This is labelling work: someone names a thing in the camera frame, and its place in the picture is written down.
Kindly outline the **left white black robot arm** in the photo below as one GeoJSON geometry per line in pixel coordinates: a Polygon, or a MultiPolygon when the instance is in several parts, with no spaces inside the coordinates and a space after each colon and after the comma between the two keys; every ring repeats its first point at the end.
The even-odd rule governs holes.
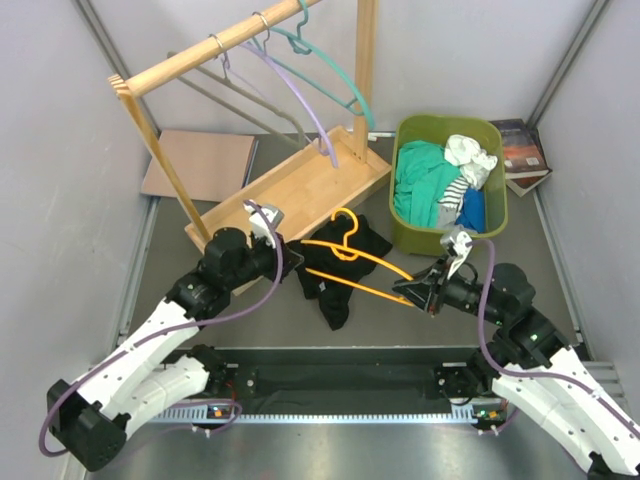
{"type": "Polygon", "coordinates": [[[196,345],[175,363],[161,363],[209,325],[227,321],[237,288],[261,277],[278,285],[304,261],[279,234],[228,227],[217,231],[196,266],[175,281],[143,324],[105,360],[72,383],[58,380],[46,395],[38,446],[51,457],[52,435],[87,470],[108,465],[145,423],[193,395],[226,387],[227,364],[196,345]]]}

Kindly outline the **orange plastic hanger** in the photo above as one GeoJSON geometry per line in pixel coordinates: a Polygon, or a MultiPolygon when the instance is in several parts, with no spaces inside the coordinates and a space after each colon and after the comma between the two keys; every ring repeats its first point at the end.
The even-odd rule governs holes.
{"type": "MultiPolygon", "coordinates": [[[[401,268],[397,267],[396,265],[393,265],[392,263],[376,257],[372,254],[369,254],[367,252],[364,252],[362,250],[359,249],[355,249],[349,246],[349,239],[359,231],[359,220],[357,218],[357,215],[350,210],[349,208],[346,207],[340,207],[337,210],[335,210],[331,216],[330,219],[331,220],[335,220],[339,215],[344,215],[348,218],[351,219],[353,226],[351,227],[350,230],[347,230],[343,237],[342,237],[342,241],[340,243],[335,243],[335,242],[329,242],[329,241],[324,241],[324,240],[312,240],[312,239],[307,239],[307,240],[302,240],[301,243],[303,245],[310,245],[310,246],[316,246],[316,247],[324,247],[324,248],[328,248],[332,251],[332,254],[340,261],[342,262],[353,262],[359,258],[363,258],[366,259],[368,261],[371,261],[377,265],[381,265],[384,268],[396,273],[397,275],[399,275],[400,277],[402,277],[405,280],[412,280],[413,277],[408,274],[407,272],[405,272],[404,270],[402,270],[401,268]]],[[[371,295],[375,295],[377,297],[380,298],[384,298],[386,300],[401,304],[401,305],[405,305],[407,307],[413,307],[413,305],[406,299],[404,299],[402,296],[395,296],[380,290],[376,290],[374,288],[365,286],[365,285],[361,285],[359,283],[356,283],[354,281],[350,281],[341,277],[338,277],[336,275],[332,275],[332,274],[328,274],[326,272],[321,272],[317,269],[312,269],[307,267],[306,271],[312,275],[318,276],[322,279],[325,280],[330,280],[330,281],[334,281],[337,283],[340,283],[342,285],[346,285],[349,287],[352,287],[354,289],[366,292],[368,294],[371,295]]]]}

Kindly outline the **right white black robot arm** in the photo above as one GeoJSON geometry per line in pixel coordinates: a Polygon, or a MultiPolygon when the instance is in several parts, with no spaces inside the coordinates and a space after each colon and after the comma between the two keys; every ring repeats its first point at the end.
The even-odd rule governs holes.
{"type": "Polygon", "coordinates": [[[590,479],[639,476],[639,425],[611,398],[568,340],[533,305],[535,289],[511,263],[486,281],[451,273],[446,257],[399,280],[394,292],[435,315],[444,306],[495,326],[491,339],[459,367],[440,367],[445,395],[495,395],[526,415],[571,456],[590,479]]]}

